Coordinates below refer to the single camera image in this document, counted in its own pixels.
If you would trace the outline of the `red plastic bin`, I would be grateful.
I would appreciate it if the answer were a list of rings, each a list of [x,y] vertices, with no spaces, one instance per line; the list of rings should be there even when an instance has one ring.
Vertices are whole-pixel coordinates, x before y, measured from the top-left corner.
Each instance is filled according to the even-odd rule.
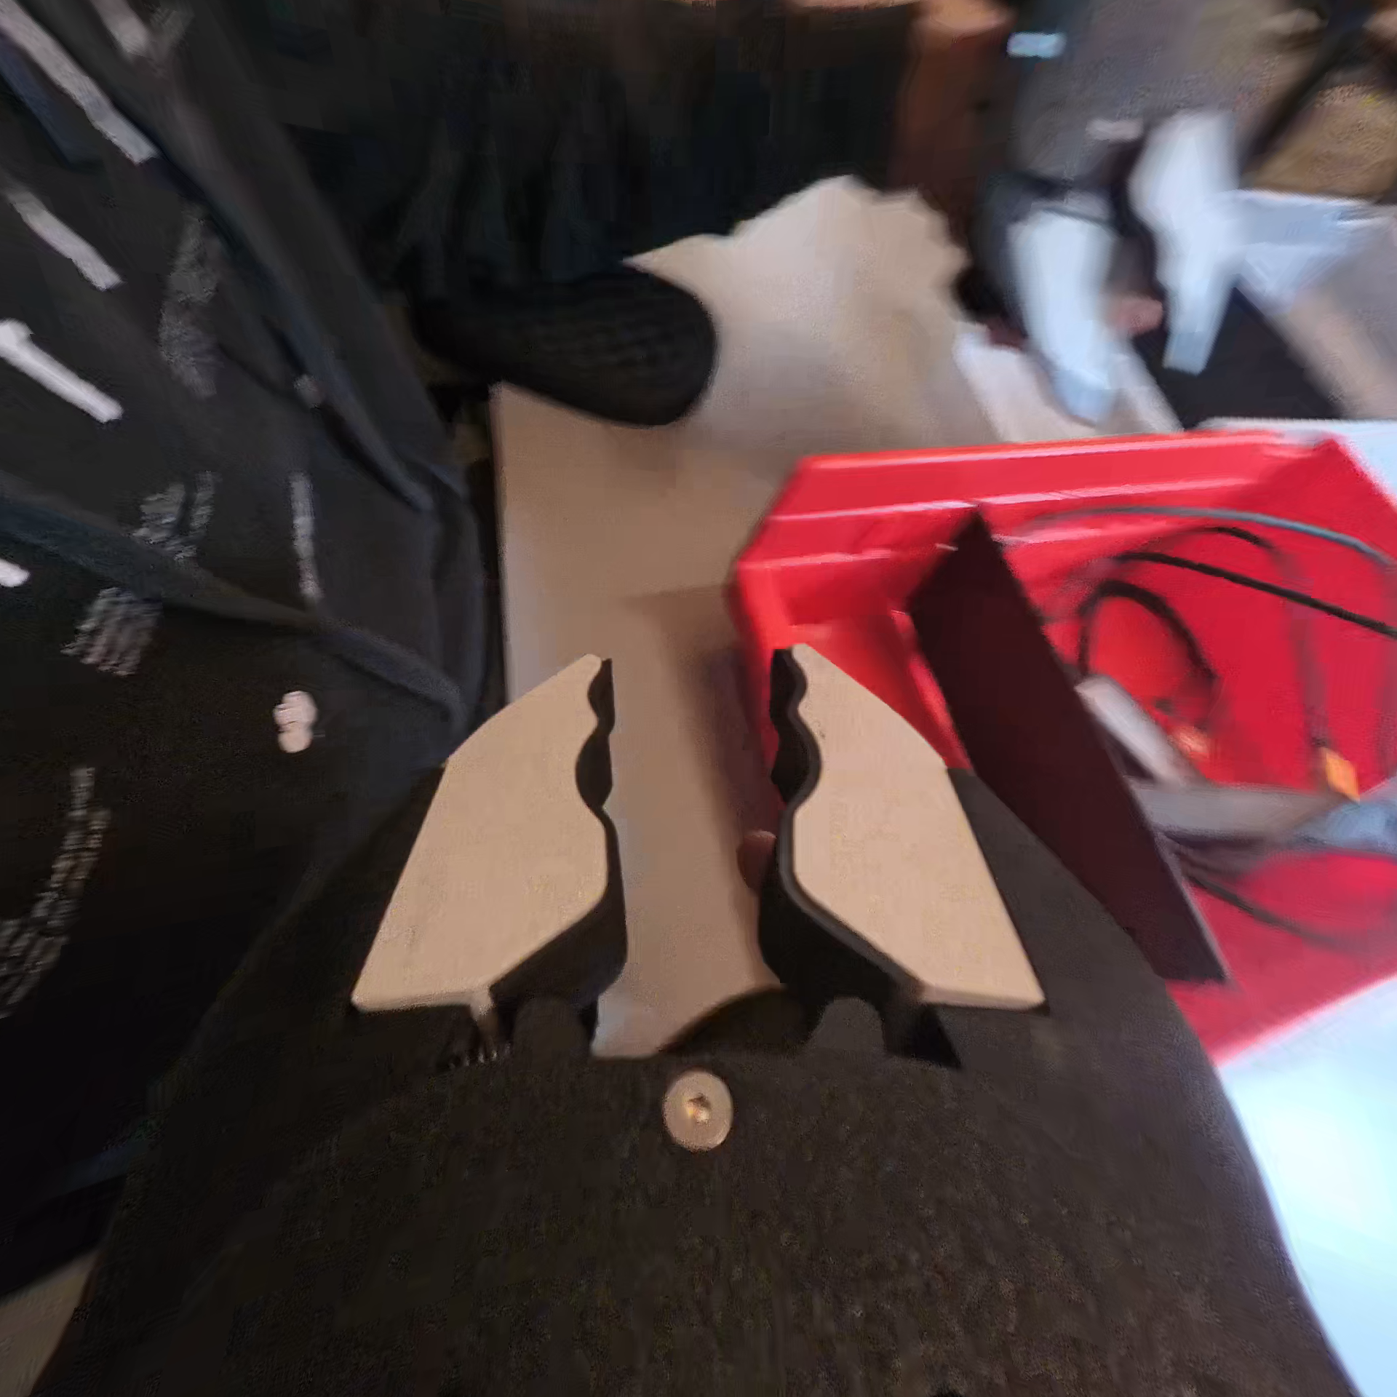
[[[972,512],[1074,686],[1116,679],[1205,776],[1332,789],[1344,815],[1394,798],[1394,487],[1335,429],[806,459],[731,566],[753,708],[774,653],[811,644],[972,769],[906,609]],[[1215,1057],[1394,988],[1380,840],[1154,833],[1228,964],[1171,980]]]

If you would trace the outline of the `grey multi-port usb hub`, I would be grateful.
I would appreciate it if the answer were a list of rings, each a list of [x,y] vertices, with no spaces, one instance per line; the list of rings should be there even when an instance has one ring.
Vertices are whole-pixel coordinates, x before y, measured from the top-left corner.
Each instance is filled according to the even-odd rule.
[[[1339,810],[1332,789],[1219,782],[1171,741],[1166,729],[1116,679],[1090,676],[1076,693],[1125,768],[1127,787],[1161,835],[1182,840],[1281,838]]]

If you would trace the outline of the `person's left forearm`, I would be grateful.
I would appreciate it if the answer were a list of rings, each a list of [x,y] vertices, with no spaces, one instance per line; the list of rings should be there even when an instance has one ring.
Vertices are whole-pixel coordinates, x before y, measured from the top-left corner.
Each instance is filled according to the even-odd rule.
[[[564,284],[887,185],[913,3],[228,3],[384,284]]]

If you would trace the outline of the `black textured rounded object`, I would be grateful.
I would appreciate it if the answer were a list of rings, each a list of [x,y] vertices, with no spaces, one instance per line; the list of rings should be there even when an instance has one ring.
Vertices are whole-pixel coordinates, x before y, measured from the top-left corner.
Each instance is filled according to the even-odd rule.
[[[472,386],[507,384],[631,427],[689,414],[719,356],[707,305],[631,264],[565,284],[458,287],[408,314],[415,340]]]

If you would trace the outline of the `black divider panel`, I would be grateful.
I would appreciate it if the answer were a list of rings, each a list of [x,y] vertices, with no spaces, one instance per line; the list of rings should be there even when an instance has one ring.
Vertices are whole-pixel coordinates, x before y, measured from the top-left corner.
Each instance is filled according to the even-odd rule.
[[[952,535],[906,609],[980,780],[1162,978],[1226,983],[1207,920],[980,512]]]

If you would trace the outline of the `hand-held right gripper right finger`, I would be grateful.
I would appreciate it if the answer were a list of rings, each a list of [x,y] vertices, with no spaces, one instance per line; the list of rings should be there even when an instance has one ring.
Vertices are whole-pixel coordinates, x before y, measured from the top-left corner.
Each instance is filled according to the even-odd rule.
[[[811,644],[772,656],[783,801],[760,893],[769,967],[809,1001],[1037,1010],[1046,992],[926,736]]]

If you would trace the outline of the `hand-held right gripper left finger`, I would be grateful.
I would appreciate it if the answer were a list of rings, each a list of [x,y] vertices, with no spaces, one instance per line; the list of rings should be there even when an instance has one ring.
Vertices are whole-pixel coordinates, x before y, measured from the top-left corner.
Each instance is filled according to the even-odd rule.
[[[613,669],[585,655],[447,761],[352,990],[362,1013],[595,1004],[627,957]]]

